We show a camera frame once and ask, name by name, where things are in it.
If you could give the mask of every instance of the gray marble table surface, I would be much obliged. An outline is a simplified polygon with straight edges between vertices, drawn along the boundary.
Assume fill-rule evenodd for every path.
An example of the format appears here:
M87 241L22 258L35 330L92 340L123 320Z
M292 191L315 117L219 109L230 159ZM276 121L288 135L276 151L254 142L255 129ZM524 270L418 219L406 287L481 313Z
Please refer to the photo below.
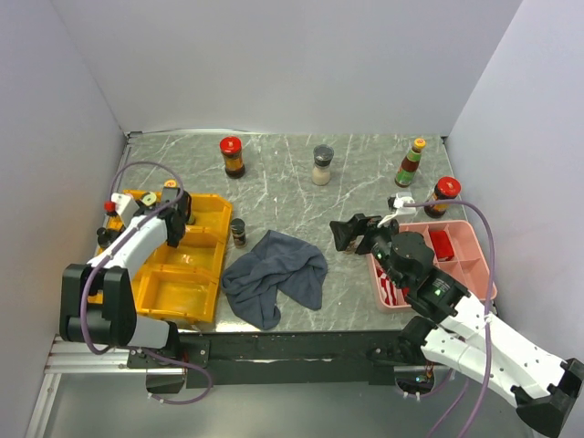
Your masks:
M364 256L335 250L330 221L346 221L355 213L385 215L387 198L403 191L393 179L415 136L401 135L275 135L237 133L244 145L244 177L232 180L224 172L219 141L225 133L176 131L132 134L125 162L149 160L174 169L192 193L217 193L233 204L234 217L245 220L248 244L235 249L232 239L224 267L262 238L277 230L316 245L328 262L322 309L303 308L282 293L277 305L282 313L274 331L402 329L413 312L386 315L375 307ZM420 168L408 189L424 201L437 180L452 175L439 136L422 136L428 145ZM328 185L311 181L312 150L326 143L335 150ZM120 188L159 191L169 178L165 171L133 167L124 174ZM442 220L465 219L464 210L452 206ZM429 222L423 209L414 222ZM219 293L215 323L199 324L204 332L253 331L236 317Z

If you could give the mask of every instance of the spice bottle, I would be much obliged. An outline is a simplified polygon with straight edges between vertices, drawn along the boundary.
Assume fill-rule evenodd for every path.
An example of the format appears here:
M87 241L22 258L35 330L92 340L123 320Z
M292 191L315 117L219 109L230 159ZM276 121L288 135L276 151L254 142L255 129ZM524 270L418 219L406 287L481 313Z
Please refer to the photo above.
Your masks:
M400 187L407 187L412 183L413 175L418 170L420 165L420 158L422 157L422 150L426 147L426 140L416 139L413 142L412 148L401 162L398 174L395 175L395 183Z
M428 198L430 201L439 201L441 199L454 199L461 191L461 185L452 176L443 176L434 187L433 193ZM444 216L446 209L448 208L448 203L438 203L436 205L429 205L423 207L423 210L430 217L439 218Z
M225 173L231 178L241 178L245 173L242 158L241 140L237 137L225 137L219 143L225 161Z
M330 162L335 151L327 144L320 144L314 148L314 167L312 168L312 182L316 185L327 185L330 181Z
M245 222L236 217L229 224L231 228L231 235L234 237L234 244L237 248L243 248L247 245L247 238L245 237Z

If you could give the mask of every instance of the pink tray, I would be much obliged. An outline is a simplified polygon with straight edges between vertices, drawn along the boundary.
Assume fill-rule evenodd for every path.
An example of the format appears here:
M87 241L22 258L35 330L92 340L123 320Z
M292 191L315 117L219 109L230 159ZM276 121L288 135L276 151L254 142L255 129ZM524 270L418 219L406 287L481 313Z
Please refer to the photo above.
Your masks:
M475 230L466 221L444 221L444 222L421 222L418 224L400 224L400 231L414 231L423 235L426 244L433 250L430 240L430 231L444 230L454 249L454 258L448 262L439 262L434 256L434 265L444 272L460 281L468 287L468 290L475 294L481 301L486 298L486 286L489 277L489 269L486 265L485 256L478 244ZM379 266L371 254L367 254L367 266L375 304L384 313L403 312L411 310L412 307L403 300L402 292L397 289L397 305L390 306L383 300L380 280L377 277L377 267ZM493 296L496 297L496 287L493 285Z

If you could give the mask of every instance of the yellow tray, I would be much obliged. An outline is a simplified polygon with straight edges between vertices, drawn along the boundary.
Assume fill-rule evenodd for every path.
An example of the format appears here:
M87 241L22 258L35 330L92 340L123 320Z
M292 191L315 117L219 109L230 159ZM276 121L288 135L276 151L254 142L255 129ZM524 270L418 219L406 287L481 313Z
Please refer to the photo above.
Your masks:
M127 190L138 200L146 192ZM160 192L156 193L160 201ZM191 193L194 225L177 248L161 245L146 260L131 288L136 311L157 318L212 322L233 206L217 194ZM120 229L119 217L108 228ZM101 302L101 295L89 298Z

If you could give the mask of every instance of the dark blue cloth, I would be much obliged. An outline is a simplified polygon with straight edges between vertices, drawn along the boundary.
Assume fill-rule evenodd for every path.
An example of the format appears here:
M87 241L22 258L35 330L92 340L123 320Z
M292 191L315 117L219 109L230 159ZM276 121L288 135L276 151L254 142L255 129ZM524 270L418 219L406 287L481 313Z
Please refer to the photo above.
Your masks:
M298 304L319 310L326 275L327 261L318 248L270 230L223 272L221 288L239 318L268 330L280 321L278 289Z

